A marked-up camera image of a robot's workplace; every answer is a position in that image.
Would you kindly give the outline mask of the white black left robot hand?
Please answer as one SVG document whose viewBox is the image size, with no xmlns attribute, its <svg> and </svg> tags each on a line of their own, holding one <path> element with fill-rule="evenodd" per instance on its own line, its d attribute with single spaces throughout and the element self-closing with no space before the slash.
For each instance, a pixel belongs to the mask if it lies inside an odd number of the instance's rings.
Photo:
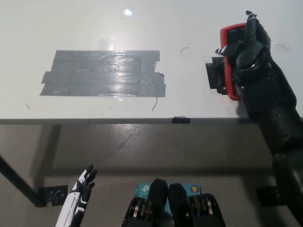
<svg viewBox="0 0 303 227">
<path fill-rule="evenodd" d="M 93 165 L 88 166 L 77 179 L 61 209 L 56 227 L 79 227 L 82 223 L 95 183 L 97 170 Z"/>
</svg>

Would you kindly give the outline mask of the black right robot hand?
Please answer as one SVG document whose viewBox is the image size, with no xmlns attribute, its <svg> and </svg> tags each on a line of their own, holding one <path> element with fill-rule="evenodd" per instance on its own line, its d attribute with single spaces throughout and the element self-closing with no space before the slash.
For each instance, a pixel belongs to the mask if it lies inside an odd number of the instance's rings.
<svg viewBox="0 0 303 227">
<path fill-rule="evenodd" d="M 296 96 L 283 71 L 271 55 L 271 39 L 257 15 L 246 11 L 243 35 L 215 52 L 232 68 L 232 87 L 237 89 L 249 118 L 256 121 L 270 110 L 283 106 L 295 109 Z"/>
</svg>

